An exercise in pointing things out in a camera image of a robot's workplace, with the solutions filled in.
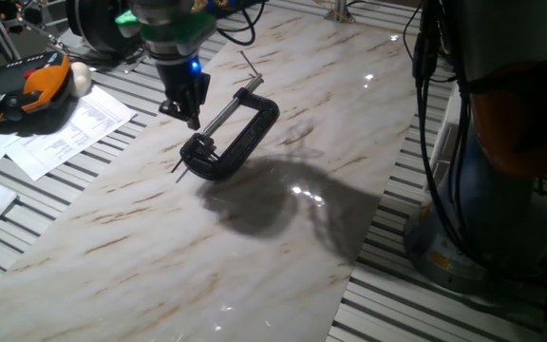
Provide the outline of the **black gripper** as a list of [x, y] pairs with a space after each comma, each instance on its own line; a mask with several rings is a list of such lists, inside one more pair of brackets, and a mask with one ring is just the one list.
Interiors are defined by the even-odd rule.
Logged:
[[200, 129], [200, 107], [205, 103], [211, 76], [202, 71], [198, 56], [159, 61], [156, 68], [169, 98], [160, 104], [159, 112], [173, 118], [187, 118], [188, 114], [180, 104], [186, 102], [185, 97], [189, 94], [192, 102], [188, 105], [187, 126], [192, 130]]

